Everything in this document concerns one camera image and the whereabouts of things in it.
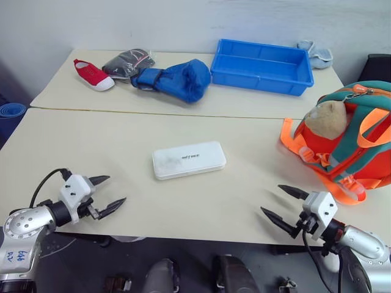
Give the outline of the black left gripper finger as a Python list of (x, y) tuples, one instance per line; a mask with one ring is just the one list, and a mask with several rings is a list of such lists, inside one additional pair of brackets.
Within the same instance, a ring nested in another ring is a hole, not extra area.
[(106, 180), (108, 180), (110, 176), (108, 175), (100, 175), (100, 176), (93, 176), (88, 178), (88, 185), (89, 186), (97, 186)]
[(109, 203), (104, 210), (98, 212), (98, 220), (101, 220), (118, 210), (118, 208), (121, 207), (125, 201), (126, 198), (121, 198), (119, 200), (113, 201), (112, 203)]

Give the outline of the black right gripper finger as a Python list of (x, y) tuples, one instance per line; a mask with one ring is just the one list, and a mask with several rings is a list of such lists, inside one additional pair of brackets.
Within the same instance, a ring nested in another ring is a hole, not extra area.
[(295, 197), (300, 200), (306, 200), (307, 197), (309, 196), (308, 192), (301, 190), (297, 187), (288, 186), (284, 184), (279, 184), (278, 187), (282, 189), (284, 192), (286, 192), (287, 194), (291, 195), (292, 197)]
[(279, 228), (281, 228), (282, 230), (287, 232), (291, 238), (295, 239), (297, 237), (298, 230), (296, 227), (291, 226), (288, 223), (286, 223), (283, 220), (283, 218), (281, 216), (277, 215), (276, 213), (274, 213), (264, 207), (260, 207), (260, 209), (265, 214), (265, 216), (267, 216), (267, 218), (270, 219), (270, 221), (272, 221), (273, 224), (275, 224), (276, 226), (278, 226)]

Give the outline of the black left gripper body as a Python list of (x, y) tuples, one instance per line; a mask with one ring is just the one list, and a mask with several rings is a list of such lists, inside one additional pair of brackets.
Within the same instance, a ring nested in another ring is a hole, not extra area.
[(83, 217), (91, 216), (94, 220), (98, 220), (99, 210), (95, 209), (92, 206), (93, 203), (92, 195), (96, 191), (96, 186), (89, 186), (89, 187), (90, 187), (89, 194), (86, 196), (86, 199), (82, 200), (82, 203), (78, 207), (78, 215), (80, 219)]

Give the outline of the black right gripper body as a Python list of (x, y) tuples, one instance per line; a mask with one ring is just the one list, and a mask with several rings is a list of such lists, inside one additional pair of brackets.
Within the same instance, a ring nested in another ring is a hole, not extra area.
[(313, 234), (318, 228), (317, 220), (315, 214), (302, 211), (299, 220), (296, 222), (296, 227), (293, 229), (292, 238), (295, 239), (301, 231)]

